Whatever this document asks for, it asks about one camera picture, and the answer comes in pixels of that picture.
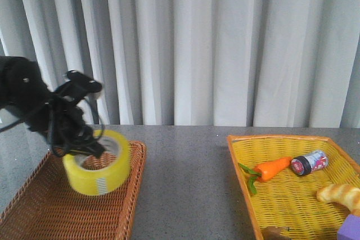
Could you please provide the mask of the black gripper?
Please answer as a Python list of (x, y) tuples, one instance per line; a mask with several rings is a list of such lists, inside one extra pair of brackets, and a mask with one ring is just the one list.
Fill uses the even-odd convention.
[(65, 102), (46, 102), (28, 117), (29, 129), (44, 136), (51, 152), (56, 157), (85, 155), (101, 157), (104, 146), (100, 135), (83, 120), (83, 111), (78, 106)]

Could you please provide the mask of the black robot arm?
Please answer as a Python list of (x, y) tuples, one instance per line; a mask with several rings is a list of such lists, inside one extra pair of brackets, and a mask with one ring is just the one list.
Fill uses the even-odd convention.
[(104, 131), (94, 135), (78, 104), (90, 93), (100, 92), (102, 84), (76, 70), (65, 76), (67, 81), (50, 91), (35, 61), (2, 56), (1, 108), (16, 120), (1, 131), (24, 123), (47, 141), (57, 157), (70, 154), (100, 158), (105, 151), (99, 142)]

